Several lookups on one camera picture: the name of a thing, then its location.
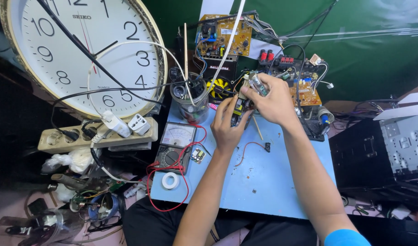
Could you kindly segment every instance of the red second hand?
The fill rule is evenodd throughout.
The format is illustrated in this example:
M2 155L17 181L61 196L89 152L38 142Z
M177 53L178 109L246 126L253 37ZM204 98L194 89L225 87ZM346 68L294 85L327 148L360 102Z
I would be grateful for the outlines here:
M89 51L89 53L90 53L89 44L87 43L86 34L84 33L84 27L83 27L83 24L81 23L81 20L80 20L80 24L81 24L81 28L83 29L84 40L86 40L87 50L88 50L88 51Z

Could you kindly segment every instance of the blue sleeve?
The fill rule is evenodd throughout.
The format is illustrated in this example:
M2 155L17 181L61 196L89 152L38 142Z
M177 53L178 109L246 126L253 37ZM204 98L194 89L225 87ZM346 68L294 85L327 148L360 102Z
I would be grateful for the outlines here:
M325 246L371 246L358 232L349 229L336 230L325 238Z

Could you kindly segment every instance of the black pants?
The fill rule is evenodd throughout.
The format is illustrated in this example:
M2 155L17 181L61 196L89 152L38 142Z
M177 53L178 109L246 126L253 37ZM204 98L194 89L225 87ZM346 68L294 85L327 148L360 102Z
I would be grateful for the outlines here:
M159 209L176 204L154 201ZM172 245L186 205L169 212L160 212L145 197L125 213L124 235L128 246ZM268 216L220 209L215 220L219 239L243 227L250 229L242 246L315 246L317 234L308 220Z

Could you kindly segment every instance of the yellow fan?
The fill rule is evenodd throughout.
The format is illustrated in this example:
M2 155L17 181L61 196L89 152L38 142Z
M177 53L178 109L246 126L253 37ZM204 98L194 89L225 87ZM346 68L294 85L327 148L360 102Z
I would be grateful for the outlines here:
M212 83L212 80L207 82L207 89L209 89L210 84ZM229 83L225 82L223 79L217 79L215 80L215 82L213 83L212 88L210 89L210 93L212 95L213 98L220 98L222 99L223 96L228 96L229 93L226 93L224 90L226 91L231 91L232 88L230 88Z

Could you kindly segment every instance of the blue table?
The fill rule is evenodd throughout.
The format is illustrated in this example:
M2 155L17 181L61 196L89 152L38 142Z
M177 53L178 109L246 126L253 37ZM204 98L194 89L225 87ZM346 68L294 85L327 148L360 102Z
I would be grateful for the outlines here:
M202 143L212 154L215 150L216 142L210 130L210 124L215 116L215 110L210 109L209 113L209 118L202 124L208 131L208 135ZM261 140L255 123L251 121L239 142L239 149L234 151L228 165L219 207L306 219L294 189L282 129L280 126L266 121L260 115L255 117L264 140ZM176 102L173 102L171 105L168 121L186 123L179 114ZM204 130L198 129L195 141L200 141L203 137ZM244 146L248 142L258 142L262 145L265 145L265 142L269 142L271 143L271 152L267 153L262 147L251 143L245 150L244 161L241 165L235 167L241 161ZM331 176L332 181L335 183L328 140L326 139L325 142L313 141L312 145L326 171ZM199 145L194 146L193 150L195 148L204 150ZM190 161L185 175L189 186L189 196L185 203L189 203L210 160L211 157L206 155L201 164ZM172 202L183 201L187 191L183 177L180 176L178 187L167 190L162 186L162 177L164 175L165 172L155 173L150 191L151 198Z

